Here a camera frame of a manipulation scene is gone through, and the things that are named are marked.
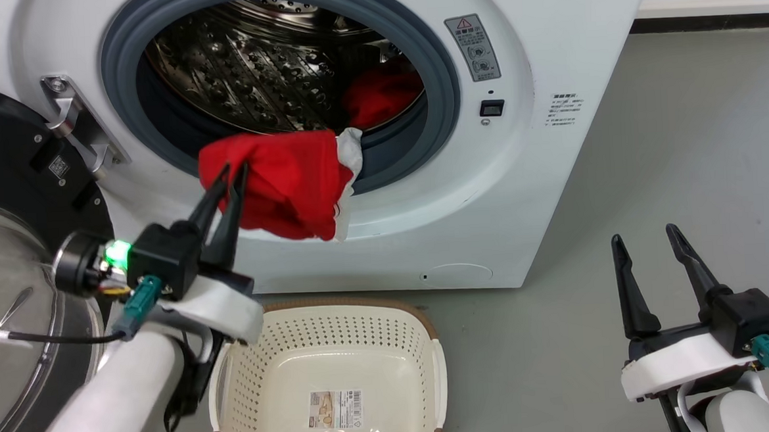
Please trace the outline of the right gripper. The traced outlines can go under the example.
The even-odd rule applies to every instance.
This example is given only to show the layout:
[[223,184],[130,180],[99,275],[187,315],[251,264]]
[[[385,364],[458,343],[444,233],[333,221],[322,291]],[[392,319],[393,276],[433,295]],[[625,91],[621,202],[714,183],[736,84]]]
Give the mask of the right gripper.
[[760,289],[732,294],[715,278],[676,224],[667,224],[676,260],[691,282],[701,323],[661,330],[632,275],[632,257],[620,234],[611,238],[618,300],[630,341],[622,369],[628,400],[654,399],[691,384],[687,395],[730,389],[754,361],[753,339],[769,335],[769,297]]

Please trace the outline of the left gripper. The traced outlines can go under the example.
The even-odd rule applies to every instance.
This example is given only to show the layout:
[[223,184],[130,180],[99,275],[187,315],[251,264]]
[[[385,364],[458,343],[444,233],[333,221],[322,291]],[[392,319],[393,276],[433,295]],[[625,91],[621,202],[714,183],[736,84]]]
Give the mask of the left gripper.
[[[170,228],[146,226],[128,251],[127,277],[159,279],[162,306],[250,344],[262,333],[264,309],[252,298],[253,278],[233,270],[248,169],[246,161],[233,173],[230,164],[223,165],[189,221],[176,221]],[[206,246],[206,234],[223,198],[225,208]]]

